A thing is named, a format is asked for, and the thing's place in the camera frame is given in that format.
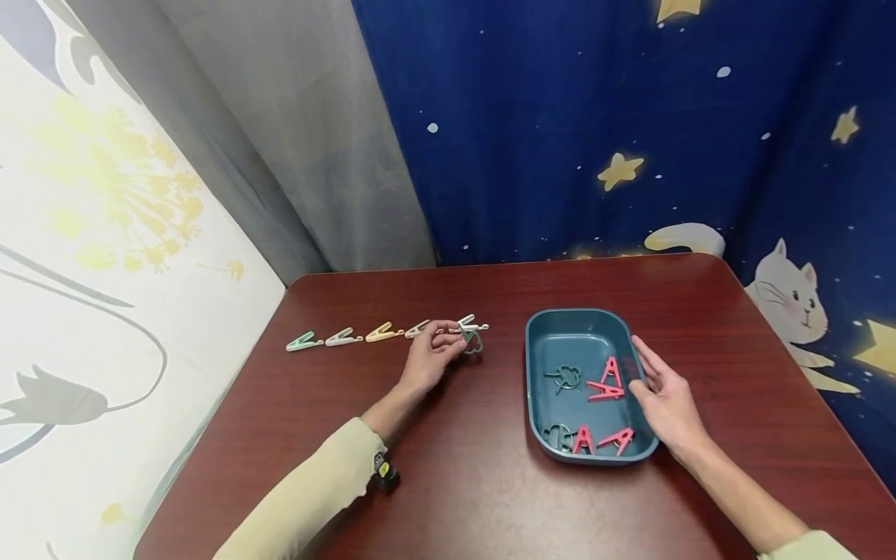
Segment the hand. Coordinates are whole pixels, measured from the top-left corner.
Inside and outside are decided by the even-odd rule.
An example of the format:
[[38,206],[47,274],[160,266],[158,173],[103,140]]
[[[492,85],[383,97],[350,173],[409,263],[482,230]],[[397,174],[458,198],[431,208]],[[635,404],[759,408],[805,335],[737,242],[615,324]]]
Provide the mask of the hand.
[[712,445],[694,404],[691,386],[643,340],[633,336],[632,342],[647,374],[647,384],[636,379],[629,383],[628,390],[641,403],[653,432],[679,462],[685,462],[692,452]]
[[[410,345],[408,362],[398,382],[398,388],[417,399],[423,398],[442,379],[445,368],[467,348],[461,334],[451,334],[457,329],[455,321],[430,321],[413,344]],[[442,329],[442,334],[435,332]]]

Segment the cat face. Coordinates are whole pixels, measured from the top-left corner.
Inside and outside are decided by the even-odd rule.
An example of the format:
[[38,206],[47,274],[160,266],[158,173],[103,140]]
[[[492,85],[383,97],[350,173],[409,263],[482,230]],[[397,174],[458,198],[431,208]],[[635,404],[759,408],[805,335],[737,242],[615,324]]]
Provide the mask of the cat face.
[[756,304],[785,342],[815,342],[827,332],[828,316],[817,285],[815,268],[806,263],[800,270],[788,260],[783,239],[756,267]]

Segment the curtain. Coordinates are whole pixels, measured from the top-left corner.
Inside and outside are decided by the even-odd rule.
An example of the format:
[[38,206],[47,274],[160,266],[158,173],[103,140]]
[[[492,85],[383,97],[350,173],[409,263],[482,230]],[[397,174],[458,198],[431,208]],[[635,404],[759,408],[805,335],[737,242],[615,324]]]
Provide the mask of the curtain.
[[349,0],[157,0],[336,271],[435,263]]
[[444,263],[728,245],[896,488],[896,3],[354,5]]
[[0,557],[120,560],[284,288],[66,4],[0,76]]
[[286,284],[435,264],[348,0],[72,5]]

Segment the wooden table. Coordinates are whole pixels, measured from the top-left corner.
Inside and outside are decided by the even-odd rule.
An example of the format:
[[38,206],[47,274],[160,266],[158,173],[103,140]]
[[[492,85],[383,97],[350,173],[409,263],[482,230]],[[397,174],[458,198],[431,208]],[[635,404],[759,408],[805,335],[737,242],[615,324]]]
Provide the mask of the wooden table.
[[287,353],[314,329],[475,313],[481,361],[430,395],[371,489],[322,535],[321,558],[750,558],[660,446],[643,464],[575,467],[530,433],[523,330],[548,307],[621,315],[693,387],[711,434],[810,526],[863,560],[896,558],[896,504],[727,265],[701,254],[305,276],[283,299],[137,549],[211,557],[255,504],[398,380],[409,343]]

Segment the blue curtain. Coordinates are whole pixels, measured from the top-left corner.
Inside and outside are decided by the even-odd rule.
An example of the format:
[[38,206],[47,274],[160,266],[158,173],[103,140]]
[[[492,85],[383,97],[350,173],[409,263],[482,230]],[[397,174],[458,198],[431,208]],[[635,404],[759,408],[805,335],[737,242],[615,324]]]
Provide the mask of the blue curtain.
[[354,5],[441,263],[727,245],[896,488],[896,1]]

